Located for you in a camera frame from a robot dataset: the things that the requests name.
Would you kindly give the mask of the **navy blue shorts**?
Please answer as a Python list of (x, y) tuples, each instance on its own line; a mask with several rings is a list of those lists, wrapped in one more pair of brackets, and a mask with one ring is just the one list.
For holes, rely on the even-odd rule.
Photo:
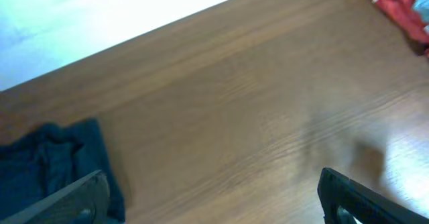
[(1, 218), (5, 219), (76, 180), (103, 171), (110, 188), (109, 218), (125, 222), (125, 201), (111, 170), (96, 119), (68, 127), (46, 123), (1, 147)]

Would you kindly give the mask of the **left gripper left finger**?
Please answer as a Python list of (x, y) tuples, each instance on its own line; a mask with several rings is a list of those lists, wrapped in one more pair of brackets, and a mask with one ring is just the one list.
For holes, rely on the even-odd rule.
[(2, 223), (104, 223), (109, 208), (106, 174), (96, 170), (50, 196), (7, 217)]

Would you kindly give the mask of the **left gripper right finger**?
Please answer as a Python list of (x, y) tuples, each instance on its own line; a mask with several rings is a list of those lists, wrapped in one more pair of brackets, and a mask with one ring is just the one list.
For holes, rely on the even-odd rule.
[(322, 169), (317, 193), (326, 224), (428, 224), (428, 218), (332, 168)]

